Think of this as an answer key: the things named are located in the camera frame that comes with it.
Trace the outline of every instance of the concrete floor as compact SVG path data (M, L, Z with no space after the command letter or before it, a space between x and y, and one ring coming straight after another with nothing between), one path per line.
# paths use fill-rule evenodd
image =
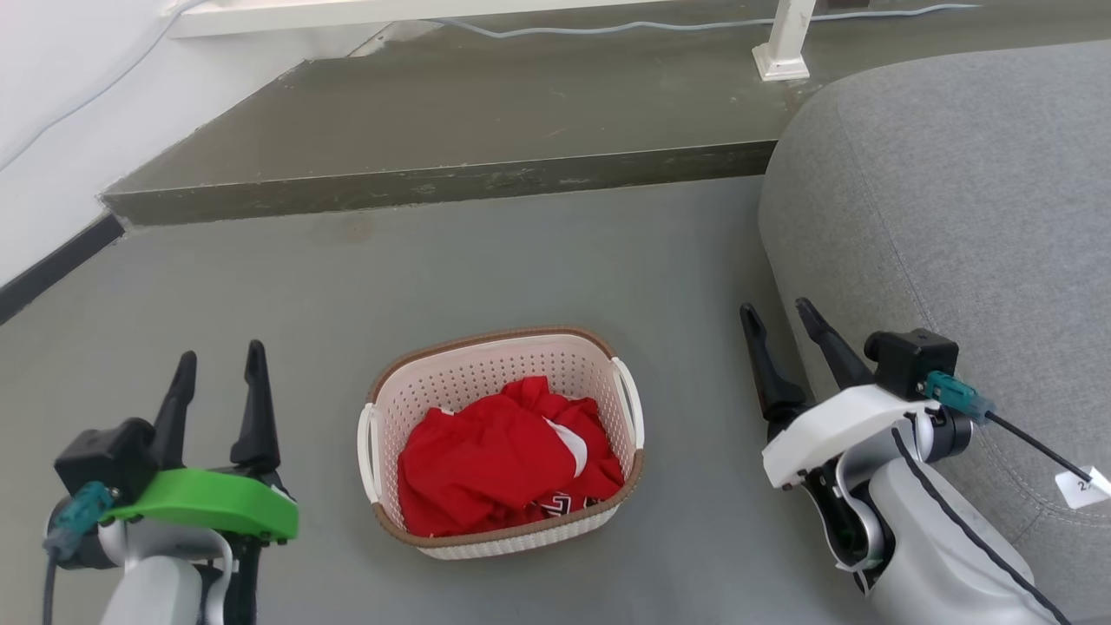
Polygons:
M759 178L150 229L0 327L0 605L39 617L54 456L152 419L200 360L186 463L228 461L248 341L270 356L302 535L262 558L259 622L871 623L804 495L770 488L737 309L801 367L755 223ZM604 528L443 563L390 538L359 482L364 395L397 356L498 329L574 324L628 363L647 471ZM62 572L57 622L96 619L114 572Z

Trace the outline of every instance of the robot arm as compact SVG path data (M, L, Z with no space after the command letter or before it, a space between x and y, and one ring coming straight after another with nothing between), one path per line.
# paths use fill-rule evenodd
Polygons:
M69 497L47 526L59 567L123 568L103 625L253 625L262 548L297 536L297 503L277 473L281 456L262 344L251 342L248 352L247 409L231 467L182 463L196 376L190 352L153 426L128 420L116 430L83 432L54 462L73 500L90 484L114 500L83 534L69 530Z
M755 310L747 304L741 319L769 422L765 473L811 496L837 567L890 625L1058 623L1028 592L1033 576L1018 552L927 464L972 437L971 417L924 395L931 372L953 373L957 345L923 330L877 333L865 346L873 375L810 301L798 309L842 389L817 406L779 374Z

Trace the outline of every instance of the white plastic basket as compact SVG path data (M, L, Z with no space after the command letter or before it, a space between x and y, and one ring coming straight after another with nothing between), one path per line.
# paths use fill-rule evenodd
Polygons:
M624 486L598 505L519 527L442 538L409 534L398 504L398 455L428 410L458 412L507 383L540 375L553 393L598 402ZM601 527L635 487L643 447L640 397L628 367L602 340L568 327L483 335L402 359L379 379L359 417L359 472L374 515L393 537L440 560L521 552Z

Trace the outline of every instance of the gray sofa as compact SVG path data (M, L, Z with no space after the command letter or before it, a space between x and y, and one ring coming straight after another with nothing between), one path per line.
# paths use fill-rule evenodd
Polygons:
M959 376L1002 416L1111 472L1111 41L825 87L775 149L760 230L789 310L809 296L857 347L878 330L957 341ZM998 426L939 470L1074 622L1111 615L1111 503L1069 510L1061 470Z

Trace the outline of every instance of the white railing post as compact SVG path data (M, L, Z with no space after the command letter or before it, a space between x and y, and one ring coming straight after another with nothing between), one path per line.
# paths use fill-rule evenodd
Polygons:
M802 41L813 12L814 0L779 0L771 38L752 49L761 79L810 78L810 70L802 60Z

